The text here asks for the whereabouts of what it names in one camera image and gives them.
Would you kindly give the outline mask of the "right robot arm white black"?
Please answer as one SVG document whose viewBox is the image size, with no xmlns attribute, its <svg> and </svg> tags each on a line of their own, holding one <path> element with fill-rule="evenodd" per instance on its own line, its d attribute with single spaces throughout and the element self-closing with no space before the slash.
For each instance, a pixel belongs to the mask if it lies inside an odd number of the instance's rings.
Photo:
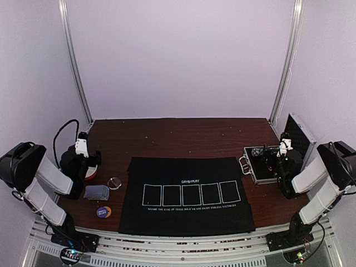
<svg viewBox="0 0 356 267">
<path fill-rule="evenodd" d="M 302 168 L 301 154 L 292 147 L 290 139 L 281 139 L 278 149 L 263 149 L 265 162 L 271 164 L 279 189 L 287 199 L 310 191 L 319 181 L 324 182 L 313 198 L 292 216 L 288 230 L 267 234 L 270 251 L 312 241 L 314 225 L 355 185 L 354 148 L 336 141 L 318 145 L 317 152 L 319 155 Z"/>
</svg>

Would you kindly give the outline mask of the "clear round dealer button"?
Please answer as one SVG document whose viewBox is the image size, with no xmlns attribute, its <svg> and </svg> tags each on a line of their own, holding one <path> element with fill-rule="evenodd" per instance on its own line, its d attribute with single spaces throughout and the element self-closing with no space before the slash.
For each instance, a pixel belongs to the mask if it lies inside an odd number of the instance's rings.
<svg viewBox="0 0 356 267">
<path fill-rule="evenodd" d="M 108 182 L 107 186 L 110 190 L 117 190 L 121 187 L 122 182 L 118 177 L 111 177 Z"/>
</svg>

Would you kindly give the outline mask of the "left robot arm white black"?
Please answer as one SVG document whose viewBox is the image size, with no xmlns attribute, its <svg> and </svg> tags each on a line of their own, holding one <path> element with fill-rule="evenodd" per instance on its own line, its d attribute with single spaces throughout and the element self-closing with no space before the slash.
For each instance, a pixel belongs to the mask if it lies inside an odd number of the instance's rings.
<svg viewBox="0 0 356 267">
<path fill-rule="evenodd" d="M 90 155 L 87 146 L 88 135 L 80 132 L 75 144 L 62 154 L 60 165 L 56 166 L 47 157 L 43 145 L 21 142 L 1 156 L 1 180 L 12 188 L 17 199 L 43 217 L 53 231 L 53 243 L 94 253 L 98 235 L 76 230 L 73 217 L 43 188 L 47 185 L 59 196 L 78 200 L 85 188 L 88 170 L 101 164 L 101 153 Z"/>
</svg>

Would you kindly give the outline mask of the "blue small blind button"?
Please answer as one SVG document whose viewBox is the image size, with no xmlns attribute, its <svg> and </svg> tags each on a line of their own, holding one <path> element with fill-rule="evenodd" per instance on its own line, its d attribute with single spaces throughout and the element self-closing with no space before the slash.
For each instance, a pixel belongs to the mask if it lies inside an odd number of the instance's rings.
<svg viewBox="0 0 356 267">
<path fill-rule="evenodd" d="M 96 211 L 96 215 L 99 218 L 108 218 L 108 206 L 99 207 Z"/>
</svg>

